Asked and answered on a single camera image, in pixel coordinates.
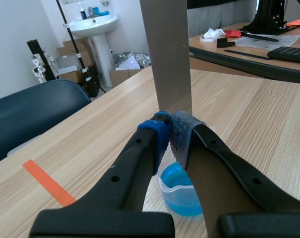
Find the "red object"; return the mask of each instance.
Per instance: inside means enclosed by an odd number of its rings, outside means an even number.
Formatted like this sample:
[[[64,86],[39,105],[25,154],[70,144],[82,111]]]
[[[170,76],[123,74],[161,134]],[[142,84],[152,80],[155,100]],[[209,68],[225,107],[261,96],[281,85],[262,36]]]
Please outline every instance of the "red object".
[[[237,30],[237,31],[232,30],[232,29],[226,30],[225,34],[226,34],[227,38],[230,38],[230,37],[238,37],[239,38],[239,37],[241,37],[241,31],[240,30]]]
[[[300,19],[299,20],[295,20],[295,21],[291,21],[289,23],[285,24],[286,26],[299,26],[300,25]]]
[[[76,200],[54,181],[43,169],[41,169],[33,160],[23,164],[23,167],[60,203],[66,207]]]

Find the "keyboard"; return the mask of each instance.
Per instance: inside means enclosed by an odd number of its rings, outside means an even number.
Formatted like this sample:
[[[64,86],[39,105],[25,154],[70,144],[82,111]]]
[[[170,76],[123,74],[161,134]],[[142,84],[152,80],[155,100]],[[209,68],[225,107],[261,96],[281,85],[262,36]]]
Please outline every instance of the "keyboard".
[[[285,60],[300,63],[300,48],[279,47],[268,53],[268,57],[275,60]]]

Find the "black pole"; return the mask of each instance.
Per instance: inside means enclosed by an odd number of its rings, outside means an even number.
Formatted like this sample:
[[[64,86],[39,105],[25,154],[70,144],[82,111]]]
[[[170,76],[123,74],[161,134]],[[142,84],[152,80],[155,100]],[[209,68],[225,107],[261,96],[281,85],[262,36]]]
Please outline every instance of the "black pole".
[[[46,80],[47,81],[51,81],[51,80],[55,80],[55,76],[51,70],[51,67],[50,65],[48,64],[48,61],[47,61],[47,58],[45,56],[45,54],[43,53],[43,50],[41,49],[40,45],[39,45],[39,42],[38,40],[32,40],[32,41],[28,41],[27,42],[30,50],[31,50],[31,53],[32,54],[39,54],[43,63],[45,64],[45,69],[46,69],[46,72],[45,72],[45,75],[46,75]]]
[[[61,7],[61,4],[60,4],[59,0],[56,0],[56,3],[57,3],[57,5],[58,5],[58,7],[59,7],[59,9],[60,9],[61,15],[62,15],[63,20],[64,20],[64,26],[66,27],[66,29],[67,29],[67,31],[68,31],[70,37],[71,37],[71,40],[72,40],[72,43],[73,43],[73,45],[74,45],[75,51],[76,51],[77,54],[79,54],[79,53],[80,53],[80,52],[79,52],[79,49],[78,49],[77,46],[76,46],[75,40],[74,40],[74,38],[73,38],[72,32],[71,32],[71,30],[70,30],[70,27],[68,26],[67,20],[66,20],[66,18],[65,18],[65,15],[64,15],[64,12],[63,12],[63,10],[62,10],[62,7]],[[86,67],[85,67],[85,65],[84,65],[84,62],[83,62],[82,58],[79,58],[79,61],[80,61],[80,63],[81,63],[82,68],[85,69]]]
[[[58,6],[59,9],[60,9],[62,18],[63,18],[63,20],[64,20],[64,26],[66,27],[67,32],[68,32],[69,35],[70,35],[70,38],[71,38],[72,43],[73,43],[73,46],[74,46],[74,48],[75,48],[75,52],[76,52],[76,54],[79,54],[80,52],[79,52],[79,50],[78,50],[78,48],[77,48],[77,46],[76,46],[75,40],[74,40],[74,38],[73,38],[73,35],[72,35],[71,30],[70,30],[69,24],[67,23],[67,20],[66,20],[66,18],[65,18],[65,15],[64,15],[64,12],[63,12],[63,9],[62,9],[62,7],[61,7],[61,4],[60,4],[59,0],[56,0],[56,3],[57,3],[57,6]],[[82,66],[82,68],[83,68],[82,72],[84,73],[85,78],[86,78],[86,79],[88,79],[89,77],[93,78],[93,76],[90,74],[90,71],[89,71],[89,70],[85,70],[86,67],[85,67],[84,62],[83,62],[83,60],[82,60],[82,57],[79,57],[78,59],[79,59],[80,64],[81,64],[81,66]],[[87,88],[88,88],[89,95],[92,96],[92,97],[96,97],[96,96],[98,95],[99,89],[101,89],[104,93],[106,93],[105,90],[103,90],[103,89],[101,88],[100,82],[98,81],[97,78],[94,78],[94,80],[86,81],[86,86],[87,86]]]

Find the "blue gripper pad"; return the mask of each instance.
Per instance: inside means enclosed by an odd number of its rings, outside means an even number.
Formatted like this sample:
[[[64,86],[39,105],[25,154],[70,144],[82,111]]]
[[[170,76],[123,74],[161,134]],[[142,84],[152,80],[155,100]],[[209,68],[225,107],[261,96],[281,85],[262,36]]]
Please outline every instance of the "blue gripper pad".
[[[166,125],[163,121],[159,120],[147,120],[144,123],[140,124],[138,128],[149,128],[156,131],[156,159],[154,165],[154,174],[158,172],[158,168],[161,164],[163,155],[168,147],[170,140],[170,131],[171,131],[171,116],[167,112],[157,112],[155,116],[165,115],[169,117],[169,123]]]
[[[185,170],[192,130],[199,124],[206,124],[186,112],[173,113],[171,122],[170,143],[172,153],[182,169]]]

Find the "blue liquid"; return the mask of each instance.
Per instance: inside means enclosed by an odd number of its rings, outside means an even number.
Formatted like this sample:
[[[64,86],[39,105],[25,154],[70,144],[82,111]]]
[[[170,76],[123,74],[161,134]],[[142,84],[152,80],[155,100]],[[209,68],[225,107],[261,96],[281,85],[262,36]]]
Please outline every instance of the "blue liquid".
[[[161,179],[169,188],[173,188],[178,185],[193,185],[186,172],[182,170],[182,167],[178,163],[174,163],[167,167],[163,171]],[[175,203],[171,203],[168,201],[167,197],[164,197],[169,196],[169,194],[163,195],[166,205],[173,212],[182,216],[196,216],[202,213],[200,201],[194,189],[191,189],[191,191],[183,189],[183,192],[181,190],[177,190],[174,193],[178,196]]]

